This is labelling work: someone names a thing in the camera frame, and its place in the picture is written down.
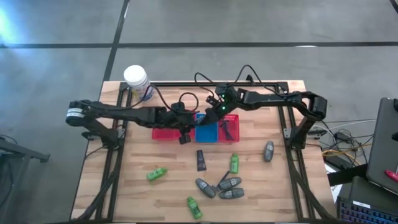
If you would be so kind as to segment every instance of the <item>green cylinder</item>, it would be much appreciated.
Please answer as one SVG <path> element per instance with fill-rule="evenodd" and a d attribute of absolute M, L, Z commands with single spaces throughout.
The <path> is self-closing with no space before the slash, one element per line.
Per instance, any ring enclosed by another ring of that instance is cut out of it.
<path fill-rule="evenodd" d="M 147 174 L 147 180 L 153 181 L 158 179 L 159 177 L 162 177 L 165 173 L 167 172 L 167 169 L 164 167 L 161 167 L 159 169 L 156 169 L 150 173 Z"/>
<path fill-rule="evenodd" d="M 239 157 L 237 154 L 232 154 L 231 157 L 231 168 L 229 170 L 233 174 L 237 174 L 239 172 Z"/>
<path fill-rule="evenodd" d="M 192 212 L 194 219 L 198 219 L 203 216 L 202 212 L 199 210 L 197 201 L 195 199 L 193 199 L 192 197 L 188 197 L 187 204 L 188 204 L 189 209 Z"/>

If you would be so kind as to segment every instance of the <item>green toy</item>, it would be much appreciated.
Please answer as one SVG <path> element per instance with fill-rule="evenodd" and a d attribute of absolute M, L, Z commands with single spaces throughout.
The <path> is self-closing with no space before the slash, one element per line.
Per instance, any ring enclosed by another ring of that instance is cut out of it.
<path fill-rule="evenodd" d="M 199 210 L 197 201 L 195 199 L 193 199 L 192 197 L 188 197 L 187 198 L 187 204 L 188 207 L 191 209 L 192 215 L 194 219 L 198 219 L 200 217 L 202 217 L 202 212 Z"/>
<path fill-rule="evenodd" d="M 237 154 L 232 154 L 231 157 L 231 168 L 229 170 L 233 174 L 237 174 L 239 172 L 239 157 Z"/>
<path fill-rule="evenodd" d="M 152 172 L 147 174 L 147 179 L 149 181 L 156 180 L 159 177 L 162 177 L 166 172 L 167 172 L 167 169 L 164 168 L 164 167 L 156 169 L 156 170 L 154 170 L 154 171 L 152 171 Z"/>

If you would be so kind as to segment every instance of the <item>white container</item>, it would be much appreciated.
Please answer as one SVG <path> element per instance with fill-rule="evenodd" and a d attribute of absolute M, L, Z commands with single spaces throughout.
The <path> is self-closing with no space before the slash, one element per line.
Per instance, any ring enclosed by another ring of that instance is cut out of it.
<path fill-rule="evenodd" d="M 133 96 L 141 100 L 147 87 L 150 85 L 150 81 L 147 77 L 145 70 L 139 65 L 131 65 L 124 71 L 124 79 L 132 90 Z M 149 87 L 146 96 L 143 101 L 150 100 L 154 95 L 154 89 Z"/>

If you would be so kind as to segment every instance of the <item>gray bottle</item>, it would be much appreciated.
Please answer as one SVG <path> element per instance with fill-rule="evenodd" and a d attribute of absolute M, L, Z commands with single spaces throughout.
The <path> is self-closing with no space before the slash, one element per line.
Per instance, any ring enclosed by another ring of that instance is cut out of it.
<path fill-rule="evenodd" d="M 244 190 L 242 188 L 235 188 L 218 194 L 218 196 L 220 196 L 220 198 L 222 199 L 240 198 L 243 195 L 244 195 Z"/>
<path fill-rule="evenodd" d="M 210 185 L 208 185 L 204 180 L 201 178 L 197 178 L 195 183 L 199 187 L 199 189 L 209 198 L 214 198 L 216 196 L 216 191 Z"/>
<path fill-rule="evenodd" d="M 231 188 L 237 186 L 241 182 L 242 182 L 242 179 L 240 177 L 233 177 L 233 178 L 225 179 L 219 183 L 218 188 L 220 190 L 228 190 L 228 189 L 231 189 Z"/>

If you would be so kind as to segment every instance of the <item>red plastic tray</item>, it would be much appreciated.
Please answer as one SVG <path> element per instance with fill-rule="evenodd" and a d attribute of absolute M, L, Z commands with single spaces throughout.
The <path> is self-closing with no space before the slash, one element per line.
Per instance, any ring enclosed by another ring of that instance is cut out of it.
<path fill-rule="evenodd" d="M 221 127 L 223 121 L 228 121 L 228 132 L 230 133 L 232 140 L 226 138 L 226 133 Z M 192 129 L 189 133 L 191 140 L 195 140 L 195 129 Z M 152 130 L 152 139 L 167 141 L 177 140 L 180 137 L 180 131 L 177 129 L 157 129 Z M 239 116 L 237 114 L 228 114 L 222 120 L 218 121 L 218 142 L 238 142 L 239 141 Z"/>
<path fill-rule="evenodd" d="M 223 121 L 228 121 L 227 130 L 232 140 L 226 138 L 226 133 L 221 127 Z M 239 116 L 237 114 L 228 114 L 222 120 L 218 121 L 218 142 L 238 142 L 239 141 Z"/>

